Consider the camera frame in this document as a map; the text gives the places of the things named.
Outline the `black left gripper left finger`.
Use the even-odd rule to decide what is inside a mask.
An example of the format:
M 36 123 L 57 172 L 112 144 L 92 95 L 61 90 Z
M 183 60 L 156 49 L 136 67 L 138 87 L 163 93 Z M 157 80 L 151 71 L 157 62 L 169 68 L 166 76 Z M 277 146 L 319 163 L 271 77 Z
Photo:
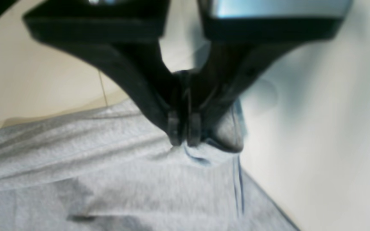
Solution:
M 179 146 L 181 86 L 159 43 L 169 6 L 169 0 L 46 0 L 23 21 L 36 41 L 106 74 Z

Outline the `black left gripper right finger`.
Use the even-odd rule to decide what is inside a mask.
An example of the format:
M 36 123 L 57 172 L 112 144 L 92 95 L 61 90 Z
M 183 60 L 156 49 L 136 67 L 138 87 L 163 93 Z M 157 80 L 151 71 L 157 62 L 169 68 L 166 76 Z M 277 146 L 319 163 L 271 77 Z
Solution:
M 187 143 L 198 146 L 275 61 L 332 39 L 351 0 L 198 0 L 210 51 L 189 82 Z

